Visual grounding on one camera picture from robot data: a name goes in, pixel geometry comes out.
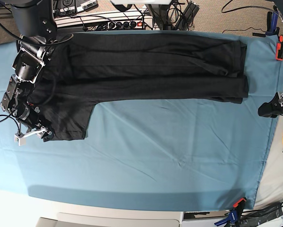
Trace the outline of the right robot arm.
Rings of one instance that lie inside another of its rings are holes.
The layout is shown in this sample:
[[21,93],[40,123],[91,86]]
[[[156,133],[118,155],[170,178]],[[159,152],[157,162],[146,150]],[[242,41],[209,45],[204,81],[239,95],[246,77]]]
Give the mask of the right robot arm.
[[30,104],[37,78],[43,72],[59,41],[57,25],[53,17],[51,0],[8,0],[20,36],[17,40],[18,54],[12,68],[8,88],[0,106],[12,118],[18,131],[17,141],[36,134],[41,139],[52,139],[52,123],[38,112],[39,105]]

